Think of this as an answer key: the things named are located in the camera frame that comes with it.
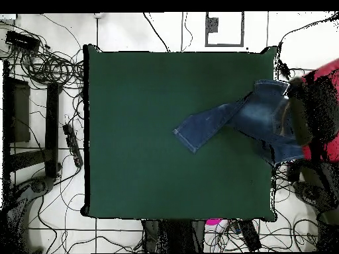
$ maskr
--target jeans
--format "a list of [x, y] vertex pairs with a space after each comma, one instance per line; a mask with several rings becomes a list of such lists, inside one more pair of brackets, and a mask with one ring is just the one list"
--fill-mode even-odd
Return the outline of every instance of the jeans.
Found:
[[223, 126], [229, 126], [254, 138], [255, 151], [271, 164], [303, 158], [293, 133], [290, 110], [286, 111], [285, 122], [281, 123], [288, 103], [283, 95], [288, 86], [280, 81], [256, 81], [254, 91], [245, 98], [193, 114], [173, 133], [196, 153]]

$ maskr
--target green table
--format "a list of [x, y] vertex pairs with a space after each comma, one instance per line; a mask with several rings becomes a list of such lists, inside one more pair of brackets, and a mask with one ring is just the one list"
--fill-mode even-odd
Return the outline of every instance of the green table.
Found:
[[82, 213], [273, 220], [271, 168], [254, 153], [252, 139], [223, 128], [192, 154], [172, 130], [190, 114], [241, 99], [254, 81], [273, 79], [275, 53], [84, 48], [90, 145]]

